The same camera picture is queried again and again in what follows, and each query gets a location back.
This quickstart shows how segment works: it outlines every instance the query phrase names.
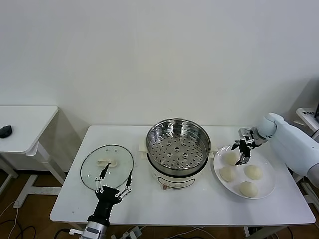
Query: steamed bun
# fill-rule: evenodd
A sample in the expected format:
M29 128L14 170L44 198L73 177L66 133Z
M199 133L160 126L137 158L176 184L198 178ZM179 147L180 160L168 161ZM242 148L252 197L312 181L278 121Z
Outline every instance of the steamed bun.
M263 171L256 165L249 165L244 169L245 174L252 180L259 180L263 177Z
M224 159L225 159L226 163L231 165L231 166L235 166L235 164L239 160L239 158L235 152L226 153L224 155Z
M239 191L248 198L256 197L258 194L256 184L247 181L240 184Z
M226 167L221 168L219 170L219 173L220 173L220 176L222 177L222 179L224 179L226 182L231 182L236 177L235 170L230 166L226 166Z

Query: electric steamer pot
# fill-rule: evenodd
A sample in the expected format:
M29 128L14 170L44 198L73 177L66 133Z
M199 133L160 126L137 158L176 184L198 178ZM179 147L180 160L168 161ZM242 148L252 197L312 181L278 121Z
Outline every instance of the electric steamer pot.
M146 148L156 180L164 188L184 188L195 182L208 162L210 139L192 121L166 119L150 129Z

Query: cable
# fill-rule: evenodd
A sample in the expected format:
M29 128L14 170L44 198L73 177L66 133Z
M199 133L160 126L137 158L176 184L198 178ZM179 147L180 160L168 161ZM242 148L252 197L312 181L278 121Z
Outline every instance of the cable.
M4 214L4 212L8 209L8 207L10 207L10 205L11 205L12 203L15 203L15 201L11 202L11 203L4 209L4 211L1 213L0 217Z
M69 234L69 231L70 231L70 229L68 229L68 228L62 228L62 229L58 230L56 232L56 234L54 235L54 239L58 238L58 235L60 234L60 232L64 232L64 233L68 233Z
M288 230L290 231L291 239L294 239L294 234L293 234L293 232L291 231L290 227L287 227L287 228L288 228Z
M201 238L201 237L182 238L182 237L179 237L179 236L175 236L172 239L174 239L174 238L179 238L179 239L204 239L204 238Z
M314 135L318 132L319 129L317 129L310 137L314 137Z
M21 235L21 239L22 239L22 235L23 235L23 232L25 231L25 230L27 230L28 228L33 228L33 230L34 230L34 236L33 236L33 239L35 239L35 235L36 235L36 229L35 229L35 227L34 226L28 226L28 227L26 227L25 229L23 229L16 237L15 237L15 239L17 239L20 235Z
M0 225L5 224L5 223L7 223L7 222L15 222L15 220L13 220L13 219L11 219L11 220L6 220L6 221L0 223ZM21 233L21 232L22 232L22 227L21 227L20 223L19 223L18 221L16 221L16 224L17 224L18 227L20 228L20 233Z
M17 219L17 217L18 217L18 212L19 212L19 208L16 208L16 216L15 216L15 220L14 220L14 225L13 225L13 228L11 229L11 231L10 231L10 233L9 233L8 239L10 238L11 233L12 233L13 229L15 228L16 219Z
M187 233L191 233L191 232L193 232L193 231L195 231L195 230L198 230L198 229L201 229L201 228L204 228L204 227L200 227L200 228L195 228L195 229L193 229L193 230L190 230L190 231L188 231L188 232L185 232L185 233L180 233L180 234L177 234L177 235L174 235L174 236L172 236L172 237L169 237L169 238L165 238L165 239L171 239L171 238L174 238L174 237L176 237L176 236L180 236L180 235L184 235L184 234L187 234Z
M274 235L276 236L277 239L279 239L279 236L276 233L271 235L272 239L274 239Z
M203 229L200 229L200 228L198 228L200 231L202 231L202 232L205 232L205 233L207 233L208 235L210 235L212 238L214 238L214 239L216 239L212 234L210 234L209 232L207 232L207 231L205 231L205 230L203 230Z

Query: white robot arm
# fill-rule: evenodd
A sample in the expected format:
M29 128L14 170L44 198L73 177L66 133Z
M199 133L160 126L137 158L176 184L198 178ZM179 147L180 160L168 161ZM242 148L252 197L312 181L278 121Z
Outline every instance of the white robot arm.
M269 113L258 127L239 130L241 156L237 162L245 164L250 158L250 150L269 142L273 151L294 172L307 176L319 188L319 144L300 129L288 124L281 116Z

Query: white plate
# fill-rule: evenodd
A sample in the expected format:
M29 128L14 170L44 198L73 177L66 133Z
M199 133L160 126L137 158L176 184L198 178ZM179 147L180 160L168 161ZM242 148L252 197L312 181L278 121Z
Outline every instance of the white plate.
M251 150L251 157L249 159L249 162L247 164L233 166L236 172L236 178L232 182L226 182L222 177L220 176L219 170L225 166L229 166L223 158L223 155L225 153L231 152L231 146L226 146L221 148L215 155L214 160L211 161L210 168L213 171L215 171L217 178L219 181L231 192L234 194L237 194L240 197L248 198L241 194L239 191L239 185L244 182L252 182L255 183L258 187L258 194L254 198L248 198L248 199L261 199L265 198L268 195L272 193L272 191L275 188L275 171L271 164L258 152L258 149ZM239 150L236 149L234 152L237 153L238 159L239 159ZM260 169L263 171L263 177L260 180L252 180L248 178L244 172L244 168L249 165L256 165L260 167Z

